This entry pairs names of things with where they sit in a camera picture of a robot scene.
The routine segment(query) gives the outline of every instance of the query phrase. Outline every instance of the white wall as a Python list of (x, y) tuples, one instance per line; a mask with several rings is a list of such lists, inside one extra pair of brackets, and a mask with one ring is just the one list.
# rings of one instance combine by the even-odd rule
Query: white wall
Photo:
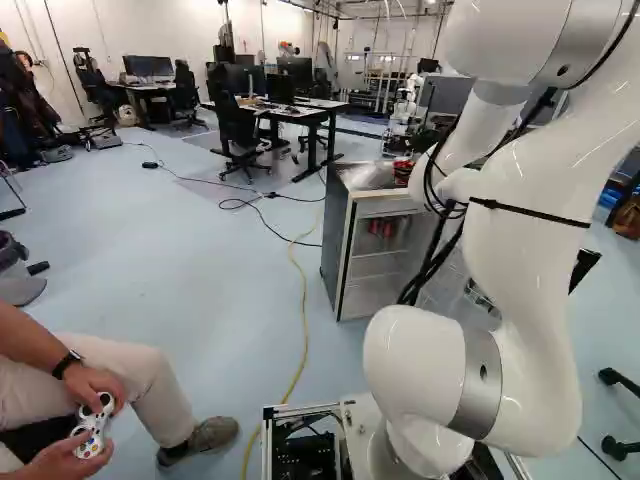
[[(39, 47), (35, 39), (41, 39), (43, 51), (36, 52), (34, 56), (48, 60), (55, 79), (52, 83), (46, 69), (36, 68), (34, 72), (40, 92), (65, 122), (82, 123), (84, 117), (55, 43), (44, 1), (18, 0), (18, 5), (36, 50)], [(62, 51), (83, 108), (89, 115), (97, 113), (97, 109), (87, 102), (73, 70), (72, 49), (77, 46), (91, 49), (107, 79), (116, 79), (124, 69), (122, 55), (186, 59), (196, 75), (201, 98), (208, 98), (205, 62), (213, 60), (213, 45), (218, 43), (218, 30), (224, 19), (223, 7), (215, 0), (95, 0), (95, 6), (104, 41), (92, 0), (49, 0)], [(229, 2), (229, 17), (233, 22), (236, 51), (256, 54), (261, 50), (260, 0)], [(299, 46), (303, 55), (311, 54), (309, 13), (269, 0), (263, 7), (263, 17), (267, 61), (275, 62), (281, 40)], [(0, 0), (0, 28), (9, 35), (14, 50), (26, 50), (33, 55), (13, 0)]]

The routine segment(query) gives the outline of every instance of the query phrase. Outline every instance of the knee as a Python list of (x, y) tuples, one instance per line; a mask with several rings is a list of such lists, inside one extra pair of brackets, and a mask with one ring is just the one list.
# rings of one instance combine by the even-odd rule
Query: knee
[(153, 378), (171, 368), (169, 359), (162, 350), (154, 347), (141, 346), (139, 368), (146, 372), (146, 376)]
[(143, 397), (160, 378), (171, 371), (166, 355), (159, 349), (136, 345), (135, 359), (129, 362), (125, 382), (128, 383), (129, 401)]

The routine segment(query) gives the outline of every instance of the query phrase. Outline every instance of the caster wheel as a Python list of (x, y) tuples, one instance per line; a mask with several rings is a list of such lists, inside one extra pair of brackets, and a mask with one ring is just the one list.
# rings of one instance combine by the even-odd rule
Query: caster wheel
[(610, 455), (619, 462), (623, 462), (627, 458), (627, 452), (619, 446), (616, 439), (611, 435), (607, 435), (602, 439), (601, 447), (604, 453)]
[(618, 383), (618, 374), (613, 368), (604, 368), (598, 372), (598, 378), (609, 387)]

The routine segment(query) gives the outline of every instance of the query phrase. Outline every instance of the hand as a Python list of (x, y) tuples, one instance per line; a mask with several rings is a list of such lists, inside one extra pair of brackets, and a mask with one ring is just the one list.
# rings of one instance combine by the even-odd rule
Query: hand
[(88, 405), (93, 413), (102, 412), (99, 392), (109, 392), (116, 401), (115, 415), (127, 398), (124, 386), (115, 375), (106, 370), (85, 367), (81, 363), (73, 363), (67, 367), (62, 376), (67, 390), (80, 404)]
[(73, 451), (89, 440), (90, 432), (49, 445), (31, 463), (17, 472), (20, 480), (83, 480), (97, 473), (113, 455), (113, 442), (107, 440), (104, 450), (88, 460), (74, 456)]

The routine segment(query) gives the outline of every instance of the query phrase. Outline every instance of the yellow cable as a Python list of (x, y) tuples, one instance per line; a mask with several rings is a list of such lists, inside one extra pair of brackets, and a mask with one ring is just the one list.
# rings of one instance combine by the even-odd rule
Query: yellow cable
[[(298, 380), (300, 380), (300, 376), (304, 371), (304, 368), (307, 366), (307, 358), (309, 356), (309, 321), (307, 320), (307, 276), (304, 273), (304, 270), (300, 266), (300, 264), (296, 261), (293, 256), (293, 247), (295, 246), (294, 242), (299, 242), (304, 238), (311, 235), (318, 228), (320, 224), (320, 216), (322, 214), (322, 209), (318, 210), (318, 214), (316, 215), (316, 221), (308, 232), (302, 233), (298, 235), (295, 240), (289, 243), (289, 247), (287, 248), (287, 256), (289, 257), (289, 261), (293, 263), (293, 265), (300, 272), (300, 277), (302, 278), (302, 299), (300, 302), (300, 310), (302, 312), (302, 324), (304, 327), (304, 351), (302, 352), (302, 358), (300, 359), (300, 364), (298, 365), (298, 370), (295, 375), (291, 379), (291, 384), (287, 389), (287, 393), (284, 394), (282, 400), (280, 400), (280, 404), (284, 405), (289, 400), (289, 396), (293, 393), (293, 390), (296, 388)], [(242, 463), (242, 480), (247, 480), (247, 469), (249, 468), (249, 460), (251, 458), (251, 450), (253, 449), (253, 444), (256, 442), (256, 439), (260, 435), (260, 425), (256, 427), (256, 429), (251, 434), (251, 438), (249, 439), (249, 443), (247, 444), (247, 448), (244, 451), (244, 461)]]

